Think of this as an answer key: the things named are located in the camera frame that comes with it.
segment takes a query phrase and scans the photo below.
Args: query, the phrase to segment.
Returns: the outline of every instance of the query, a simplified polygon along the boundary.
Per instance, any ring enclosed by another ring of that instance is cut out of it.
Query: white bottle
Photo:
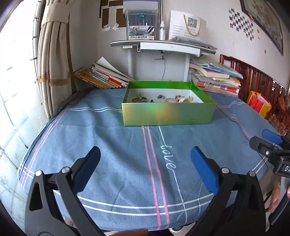
[[[160,41],[164,41],[165,40],[165,24],[164,24],[164,21],[161,21],[161,24],[160,24],[160,30],[159,30],[159,40]]]

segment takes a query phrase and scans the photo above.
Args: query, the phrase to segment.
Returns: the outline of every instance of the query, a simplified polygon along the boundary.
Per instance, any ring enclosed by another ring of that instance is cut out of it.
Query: white wall
[[[240,12],[249,19],[241,10],[239,0],[163,0],[165,25],[169,28],[170,10],[185,11],[200,16],[207,23],[207,43],[216,46],[214,55],[219,60],[219,55],[224,54],[244,61],[269,76],[273,77],[283,86],[287,86],[290,71],[290,34],[281,21],[283,34],[284,56],[280,54],[271,39],[254,22],[254,40],[245,37],[244,32],[237,32],[229,27],[230,8]],[[110,30],[102,32],[101,19],[99,19],[99,1],[80,0],[72,8],[70,14],[70,41],[74,70],[81,66],[89,67],[104,56],[120,71],[127,73],[128,50],[111,48],[110,42],[126,39],[126,29],[112,29],[115,25],[116,8],[110,8]],[[139,80],[159,80],[164,71],[164,61],[158,51],[134,50],[135,78]],[[184,70],[184,55],[166,53],[166,70],[164,80],[182,81]]]

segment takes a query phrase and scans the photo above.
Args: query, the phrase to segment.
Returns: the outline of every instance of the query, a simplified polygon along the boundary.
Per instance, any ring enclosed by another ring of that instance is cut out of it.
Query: metal screw
[[[38,171],[35,172],[35,175],[36,176],[40,176],[41,174],[42,174],[42,171],[41,170],[38,170]]]
[[[250,171],[249,172],[249,175],[252,176],[252,177],[254,177],[256,175],[256,173],[254,171]]]
[[[68,173],[69,171],[70,171],[70,168],[69,167],[64,167],[64,168],[62,168],[62,173]]]
[[[222,173],[224,174],[228,174],[230,172],[230,170],[228,168],[222,168]]]

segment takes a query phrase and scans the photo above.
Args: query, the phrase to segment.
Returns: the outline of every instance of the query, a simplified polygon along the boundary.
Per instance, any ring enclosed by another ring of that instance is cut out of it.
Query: cable
[[[235,121],[235,120],[232,120],[223,110],[222,110],[222,108],[220,108],[220,107],[217,107],[225,116],[227,116],[231,121],[233,121],[233,122],[235,122],[235,123],[237,123],[238,124],[238,126],[240,127],[240,129],[241,129],[241,126],[240,126],[240,124],[237,122],[237,121]],[[245,138],[247,139],[247,140],[249,140],[248,138],[247,138],[247,136],[244,134],[244,132],[242,131],[242,134],[245,136]],[[267,163],[266,163],[266,161],[264,160],[264,158],[261,156],[261,154],[259,153],[259,152],[257,152],[258,154],[259,154],[259,156],[260,156],[260,158],[262,159],[262,161],[266,164],[266,166],[267,166],[267,171],[269,170],[269,166],[267,165]]]
[[[164,71],[163,71],[163,75],[162,75],[161,81],[163,81],[163,77],[165,75],[165,68],[166,68],[166,66],[165,66],[165,58],[164,58]]]

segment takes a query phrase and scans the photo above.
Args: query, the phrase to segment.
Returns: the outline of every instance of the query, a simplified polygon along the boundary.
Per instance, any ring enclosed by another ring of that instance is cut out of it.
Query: finger
[[[136,229],[132,231],[123,231],[114,234],[114,236],[147,236],[148,230],[147,229]]]
[[[276,182],[276,184],[275,184],[275,186],[274,186],[274,189],[276,189],[276,188],[280,189],[280,181],[277,181],[277,182]]]
[[[273,190],[273,192],[272,192],[272,199],[271,199],[271,202],[276,202],[276,201],[278,201],[279,196],[280,196],[280,189],[275,189],[275,190]]]
[[[276,207],[278,206],[278,201],[276,202],[271,202],[270,206],[269,206],[269,211],[273,211],[276,209]]]
[[[290,198],[290,186],[289,186],[289,188],[287,190],[287,197]]]

